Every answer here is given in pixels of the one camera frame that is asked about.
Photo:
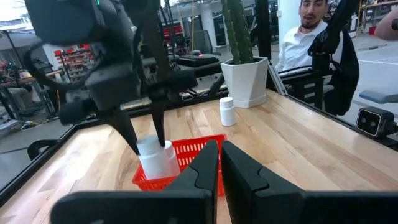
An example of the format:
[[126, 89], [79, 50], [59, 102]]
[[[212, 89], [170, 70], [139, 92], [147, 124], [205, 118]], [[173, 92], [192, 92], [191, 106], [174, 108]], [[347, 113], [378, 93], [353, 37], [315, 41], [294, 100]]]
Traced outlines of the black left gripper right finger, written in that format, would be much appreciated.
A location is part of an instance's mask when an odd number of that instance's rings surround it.
[[398, 192], [304, 190], [229, 141], [222, 176], [233, 224], [398, 224]]

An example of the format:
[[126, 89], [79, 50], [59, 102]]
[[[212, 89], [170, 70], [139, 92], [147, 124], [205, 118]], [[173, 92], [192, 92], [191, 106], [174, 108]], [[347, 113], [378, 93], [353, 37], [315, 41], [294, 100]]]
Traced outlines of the red plastic basket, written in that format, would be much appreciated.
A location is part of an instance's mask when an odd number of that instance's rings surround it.
[[[225, 134], [215, 134], [209, 136], [202, 136], [190, 139], [180, 139], [172, 141], [172, 146], [175, 150], [180, 171], [183, 170], [191, 163], [197, 156], [200, 150], [206, 145], [208, 141], [216, 141], [219, 150], [218, 157], [218, 195], [224, 195], [223, 179], [221, 173], [221, 145], [223, 141], [227, 140]], [[166, 177], [161, 179], [147, 180], [141, 164], [139, 164], [132, 183], [137, 185], [143, 191], [162, 190], [168, 186], [175, 177]]]

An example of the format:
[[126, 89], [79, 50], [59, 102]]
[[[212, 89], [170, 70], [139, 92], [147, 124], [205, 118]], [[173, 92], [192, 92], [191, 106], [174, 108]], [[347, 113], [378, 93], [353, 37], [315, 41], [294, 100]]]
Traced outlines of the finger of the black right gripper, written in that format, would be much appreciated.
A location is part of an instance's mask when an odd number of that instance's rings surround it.
[[159, 143], [162, 147], [165, 146], [165, 132], [164, 132], [164, 104], [162, 102], [155, 102], [150, 105], [150, 112], [152, 120], [157, 133]]
[[135, 155], [140, 154], [137, 147], [137, 136], [126, 111], [120, 108], [111, 110], [107, 118], [107, 124], [112, 126], [124, 138]]

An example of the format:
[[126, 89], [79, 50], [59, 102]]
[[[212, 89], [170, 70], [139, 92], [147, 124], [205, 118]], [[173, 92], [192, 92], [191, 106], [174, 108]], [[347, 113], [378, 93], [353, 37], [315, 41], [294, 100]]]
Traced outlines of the white faceted plant pot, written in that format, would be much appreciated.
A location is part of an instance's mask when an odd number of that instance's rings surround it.
[[266, 102], [268, 62], [267, 57], [254, 57], [253, 63], [235, 65], [229, 59], [221, 64], [235, 108], [252, 108]]

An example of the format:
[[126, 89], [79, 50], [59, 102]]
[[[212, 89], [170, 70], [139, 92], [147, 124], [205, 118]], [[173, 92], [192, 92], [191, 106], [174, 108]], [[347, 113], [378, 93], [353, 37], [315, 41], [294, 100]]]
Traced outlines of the red parts bin shelf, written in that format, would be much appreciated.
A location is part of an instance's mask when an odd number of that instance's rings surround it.
[[86, 44], [55, 50], [54, 54], [68, 80], [72, 83], [80, 81], [95, 64], [91, 47]]

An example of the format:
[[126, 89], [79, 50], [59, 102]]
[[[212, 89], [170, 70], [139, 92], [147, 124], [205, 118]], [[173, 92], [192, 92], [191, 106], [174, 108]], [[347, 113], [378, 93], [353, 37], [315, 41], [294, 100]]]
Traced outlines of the person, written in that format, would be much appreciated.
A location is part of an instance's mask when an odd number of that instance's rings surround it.
[[280, 43], [279, 61], [275, 66], [278, 72], [312, 64], [308, 49], [315, 37], [326, 29], [323, 16], [328, 9], [328, 0], [301, 0], [300, 25], [289, 30]]

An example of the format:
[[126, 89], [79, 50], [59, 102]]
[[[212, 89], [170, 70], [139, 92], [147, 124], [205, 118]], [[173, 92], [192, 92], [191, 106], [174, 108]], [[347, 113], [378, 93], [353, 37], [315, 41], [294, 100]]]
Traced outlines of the grey office chair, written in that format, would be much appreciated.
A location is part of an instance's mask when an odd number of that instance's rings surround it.
[[201, 56], [201, 55], [217, 55], [221, 56], [221, 53], [214, 52], [213, 46], [210, 40], [210, 36], [207, 30], [199, 30], [192, 34], [192, 38], [189, 42], [188, 55]]

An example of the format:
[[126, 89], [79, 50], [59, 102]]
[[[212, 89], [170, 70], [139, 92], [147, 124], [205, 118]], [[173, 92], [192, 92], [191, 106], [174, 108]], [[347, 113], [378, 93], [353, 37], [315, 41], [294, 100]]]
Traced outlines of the black drawer cabinet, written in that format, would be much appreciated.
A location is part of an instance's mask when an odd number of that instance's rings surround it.
[[318, 109], [323, 106], [323, 83], [324, 78], [315, 73], [296, 75], [286, 81], [292, 87], [290, 95]]

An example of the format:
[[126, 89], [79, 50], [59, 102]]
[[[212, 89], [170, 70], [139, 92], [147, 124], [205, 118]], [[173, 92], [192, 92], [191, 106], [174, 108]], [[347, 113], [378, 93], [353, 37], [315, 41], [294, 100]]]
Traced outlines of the black desk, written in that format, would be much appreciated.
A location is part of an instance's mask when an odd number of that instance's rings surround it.
[[216, 57], [206, 57], [203, 55], [184, 55], [180, 56], [177, 59], [177, 64], [178, 65], [183, 65], [186, 67], [201, 67], [204, 65], [209, 65], [212, 63], [219, 62], [219, 59]]

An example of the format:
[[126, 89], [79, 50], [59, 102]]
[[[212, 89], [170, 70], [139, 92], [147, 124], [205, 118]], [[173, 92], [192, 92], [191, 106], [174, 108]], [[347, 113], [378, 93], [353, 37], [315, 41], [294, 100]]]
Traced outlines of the silver aluminium bar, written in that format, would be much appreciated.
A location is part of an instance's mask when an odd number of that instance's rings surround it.
[[274, 82], [275, 88], [278, 94], [285, 96], [287, 94], [287, 90], [285, 89], [285, 85], [283, 84], [282, 80], [280, 79], [279, 74], [277, 73], [275, 67], [271, 62], [268, 62], [268, 72], [271, 75], [271, 78]]

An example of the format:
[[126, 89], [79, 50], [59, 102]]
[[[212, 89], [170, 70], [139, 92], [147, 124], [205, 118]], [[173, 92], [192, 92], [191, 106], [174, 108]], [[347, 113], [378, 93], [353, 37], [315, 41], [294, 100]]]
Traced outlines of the green cactus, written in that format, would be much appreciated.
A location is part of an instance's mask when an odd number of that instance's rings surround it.
[[220, 0], [235, 65], [253, 63], [251, 37], [241, 0]]

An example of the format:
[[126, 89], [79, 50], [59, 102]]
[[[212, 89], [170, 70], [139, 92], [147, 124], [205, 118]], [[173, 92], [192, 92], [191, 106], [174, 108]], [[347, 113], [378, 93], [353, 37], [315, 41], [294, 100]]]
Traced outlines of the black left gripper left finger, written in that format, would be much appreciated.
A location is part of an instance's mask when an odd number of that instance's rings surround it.
[[158, 191], [82, 191], [62, 197], [51, 224], [215, 224], [218, 196], [216, 141]]

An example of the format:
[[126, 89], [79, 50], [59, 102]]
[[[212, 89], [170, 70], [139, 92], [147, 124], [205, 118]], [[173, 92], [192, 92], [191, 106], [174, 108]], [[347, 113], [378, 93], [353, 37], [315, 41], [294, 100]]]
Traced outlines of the grey padded bench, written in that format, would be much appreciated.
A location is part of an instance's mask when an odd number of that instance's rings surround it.
[[391, 86], [369, 88], [362, 91], [359, 97], [378, 104], [398, 103], [398, 88]]

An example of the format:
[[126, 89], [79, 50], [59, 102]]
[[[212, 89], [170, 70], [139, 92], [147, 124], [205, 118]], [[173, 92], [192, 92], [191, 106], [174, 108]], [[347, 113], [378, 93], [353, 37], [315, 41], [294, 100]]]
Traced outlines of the white pill bottle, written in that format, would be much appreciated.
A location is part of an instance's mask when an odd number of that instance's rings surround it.
[[167, 154], [167, 157], [169, 158], [170, 175], [178, 176], [180, 174], [180, 167], [179, 167], [175, 149], [174, 149], [171, 141], [165, 141], [164, 150]]
[[236, 124], [236, 115], [232, 97], [221, 98], [219, 103], [221, 124], [223, 126], [234, 126]]
[[137, 142], [139, 160], [147, 180], [170, 177], [169, 157], [157, 136], [148, 136]]

